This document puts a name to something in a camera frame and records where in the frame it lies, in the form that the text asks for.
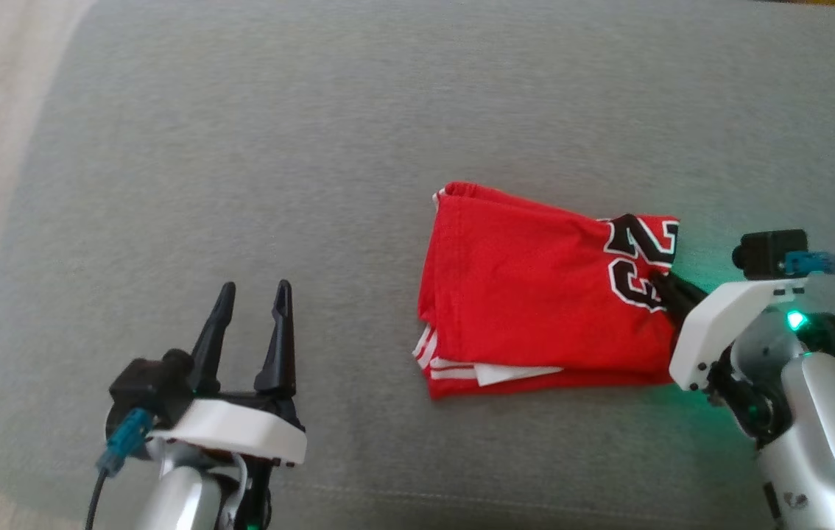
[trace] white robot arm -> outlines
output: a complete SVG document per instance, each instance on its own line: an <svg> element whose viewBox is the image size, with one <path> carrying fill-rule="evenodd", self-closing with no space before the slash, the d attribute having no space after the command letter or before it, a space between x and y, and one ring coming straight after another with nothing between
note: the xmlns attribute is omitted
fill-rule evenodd
<svg viewBox="0 0 835 530"><path fill-rule="evenodd" d="M270 473L306 459L306 429L297 418L293 304L282 280L267 358L252 392L222 392L216 379L223 336L233 313L235 285L222 288L189 355L169 350L162 360L134 359L110 386L108 449L85 530L104 480L126 456L155 460L159 483L137 530L264 530L272 517Z"/></svg>
<svg viewBox="0 0 835 530"><path fill-rule="evenodd" d="M753 437L778 526L835 530L835 316L777 309L807 283L721 285L681 322L669 371L730 407Z"/></svg>

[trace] red fabric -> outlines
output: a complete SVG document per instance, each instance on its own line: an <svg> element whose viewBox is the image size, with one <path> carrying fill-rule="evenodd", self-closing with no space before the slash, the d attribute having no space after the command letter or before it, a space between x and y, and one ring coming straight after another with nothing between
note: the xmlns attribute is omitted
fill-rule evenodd
<svg viewBox="0 0 835 530"><path fill-rule="evenodd" d="M438 212L421 279L418 315L437 332L430 358L468 363L422 364L432 398L454 393L510 393L549 386L649 385L670 382L673 325L662 308L638 306L613 288L614 261L632 261L631 289L654 269L610 251L615 226L465 182L437 195ZM659 231L663 216L634 216L674 252ZM637 230L627 241L634 242ZM420 359L428 336L415 350ZM479 386L474 378L434 378L469 363L555 366L562 372Z"/></svg>

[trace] black cable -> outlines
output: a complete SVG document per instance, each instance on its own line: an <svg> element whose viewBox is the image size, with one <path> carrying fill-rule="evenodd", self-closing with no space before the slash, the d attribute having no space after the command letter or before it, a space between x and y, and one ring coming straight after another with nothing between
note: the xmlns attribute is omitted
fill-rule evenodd
<svg viewBox="0 0 835 530"><path fill-rule="evenodd" d="M91 494L91 505L87 508L87 523L84 530L94 529L94 516L97 514L97 503L100 502L100 492L104 490L104 480L107 480L107 472L101 470L97 477L97 484L94 486L94 493Z"/></svg>
<svg viewBox="0 0 835 530"><path fill-rule="evenodd" d="M267 527L270 526L270 520L273 519L273 504L270 503L270 490L264 493L264 504L267 505L267 509L264 510L267 516L264 517L264 526L262 528L263 530L267 530Z"/></svg>

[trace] basketball jersey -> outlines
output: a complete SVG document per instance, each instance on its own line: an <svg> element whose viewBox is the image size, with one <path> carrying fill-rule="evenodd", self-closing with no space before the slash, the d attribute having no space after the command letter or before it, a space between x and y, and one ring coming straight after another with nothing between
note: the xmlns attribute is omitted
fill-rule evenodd
<svg viewBox="0 0 835 530"><path fill-rule="evenodd" d="M596 220L465 182L434 201L414 351L432 397L670 382L649 278L672 267L676 218Z"/></svg>

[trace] grey fabric cushion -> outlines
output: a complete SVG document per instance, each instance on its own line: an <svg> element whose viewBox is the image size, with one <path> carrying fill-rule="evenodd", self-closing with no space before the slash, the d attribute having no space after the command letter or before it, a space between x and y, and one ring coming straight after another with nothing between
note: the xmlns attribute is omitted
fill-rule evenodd
<svg viewBox="0 0 835 530"><path fill-rule="evenodd" d="M274 528L767 525L750 443L701 395L432 403L409 355L450 180L593 216L679 215L677 269L741 233L835 250L835 10L735 0L107 0L78 31L0 241L0 485L79 517L108 384L189 348L238 282L248 389L276 282L309 460ZM805 308L835 311L835 278ZM597 325L586 322L585 325ZM155 477L131 463L101 520Z"/></svg>

